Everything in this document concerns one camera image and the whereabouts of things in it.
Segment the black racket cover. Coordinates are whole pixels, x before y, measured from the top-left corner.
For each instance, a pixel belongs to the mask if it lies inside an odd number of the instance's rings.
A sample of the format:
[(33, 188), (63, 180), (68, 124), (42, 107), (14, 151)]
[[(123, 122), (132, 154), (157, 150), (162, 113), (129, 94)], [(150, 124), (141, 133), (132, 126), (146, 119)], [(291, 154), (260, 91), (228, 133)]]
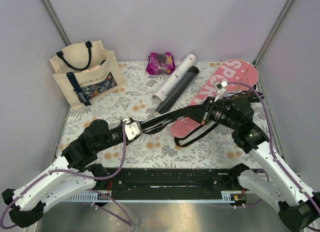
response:
[[(235, 99), (237, 96), (239, 97), (247, 96), (251, 103), (259, 103), (260, 100), (263, 100), (265, 98), (265, 94), (262, 92), (241, 90), (241, 91), (228, 92), (226, 95), (223, 95), (222, 98), (219, 99), (219, 101), (225, 102), (227, 105), (229, 105), (228, 101)], [(167, 112), (162, 115), (158, 115), (151, 119), (141, 121), (139, 124), (141, 126), (142, 132), (144, 134), (150, 134), (150, 135), (156, 134), (159, 131), (163, 130), (164, 127), (166, 127), (167, 125), (174, 123), (183, 118), (190, 118), (191, 120), (200, 124), (200, 120), (204, 112), (204, 109), (201, 107), (202, 103), (196, 104), (196, 105), (188, 105), (186, 107), (173, 110), (171, 112)]]

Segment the pink racket cover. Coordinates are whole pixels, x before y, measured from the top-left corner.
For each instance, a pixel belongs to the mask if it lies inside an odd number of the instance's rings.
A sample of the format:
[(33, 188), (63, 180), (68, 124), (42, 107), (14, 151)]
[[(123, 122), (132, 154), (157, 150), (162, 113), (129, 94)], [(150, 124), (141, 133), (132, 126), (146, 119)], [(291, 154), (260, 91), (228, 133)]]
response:
[[(216, 95), (214, 84), (217, 82), (242, 82), (253, 87), (258, 82), (258, 79), (258, 71), (252, 64), (241, 59), (229, 59), (216, 69), (190, 101), (189, 105), (201, 104), (208, 96), (214, 97)], [(201, 125), (185, 117), (174, 122), (169, 131), (174, 138), (176, 146), (187, 147), (209, 134), (217, 126), (218, 124), (213, 122), (208, 125)]]

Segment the black shuttlecock tube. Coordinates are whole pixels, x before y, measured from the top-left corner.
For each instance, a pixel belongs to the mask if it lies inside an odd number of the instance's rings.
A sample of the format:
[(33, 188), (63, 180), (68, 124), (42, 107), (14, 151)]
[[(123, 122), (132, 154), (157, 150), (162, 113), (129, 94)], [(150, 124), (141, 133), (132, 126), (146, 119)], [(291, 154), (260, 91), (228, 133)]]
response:
[(191, 66), (179, 82), (172, 88), (168, 96), (162, 101), (158, 107), (155, 109), (157, 114), (167, 113), (182, 93), (187, 89), (189, 84), (194, 80), (194, 78), (199, 74), (199, 69), (196, 66)]

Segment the white shuttlecock tube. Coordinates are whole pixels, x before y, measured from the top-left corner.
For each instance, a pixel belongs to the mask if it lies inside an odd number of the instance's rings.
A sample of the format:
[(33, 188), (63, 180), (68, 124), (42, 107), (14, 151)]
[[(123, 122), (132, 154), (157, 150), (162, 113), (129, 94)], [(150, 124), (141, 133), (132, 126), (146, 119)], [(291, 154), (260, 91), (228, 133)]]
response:
[(195, 64), (197, 58), (194, 54), (190, 53), (181, 62), (181, 64), (173, 71), (173, 73), (166, 79), (158, 90), (152, 95), (152, 99), (158, 103), (163, 102), (168, 96), (169, 92), (180, 81), (187, 70)]

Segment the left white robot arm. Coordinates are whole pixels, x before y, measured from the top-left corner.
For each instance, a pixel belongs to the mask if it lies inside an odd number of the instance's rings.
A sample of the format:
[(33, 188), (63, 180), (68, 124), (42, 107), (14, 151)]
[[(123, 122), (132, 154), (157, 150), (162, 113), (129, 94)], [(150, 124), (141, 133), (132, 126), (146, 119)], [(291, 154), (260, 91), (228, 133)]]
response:
[(6, 189), (2, 199), (7, 205), (0, 217), (0, 226), (8, 230), (4, 218), (9, 216), (13, 227), (26, 228), (38, 222), (52, 207), (85, 190), (102, 190), (120, 173), (124, 160), (112, 174), (96, 164), (98, 153), (118, 144), (123, 149), (143, 133), (140, 122), (123, 119), (119, 126), (96, 119), (71, 142), (62, 154), (32, 181), (18, 189)]

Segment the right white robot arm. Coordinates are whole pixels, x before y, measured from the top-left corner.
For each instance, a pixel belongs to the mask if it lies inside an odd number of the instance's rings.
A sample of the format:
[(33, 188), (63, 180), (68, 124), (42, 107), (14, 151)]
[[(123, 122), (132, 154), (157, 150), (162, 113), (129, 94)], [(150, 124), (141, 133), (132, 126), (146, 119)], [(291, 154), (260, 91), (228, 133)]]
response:
[(303, 182), (278, 155), (271, 134), (265, 134), (253, 122), (254, 110), (246, 98), (236, 97), (229, 108), (219, 101), (227, 82), (217, 83), (216, 97), (208, 97), (202, 104), (201, 123), (216, 122), (233, 130), (236, 145), (254, 159), (266, 172), (271, 182), (260, 178), (253, 170), (239, 164), (230, 169), (228, 186), (241, 187), (255, 193), (268, 203), (291, 232), (300, 232), (320, 217), (320, 194)]

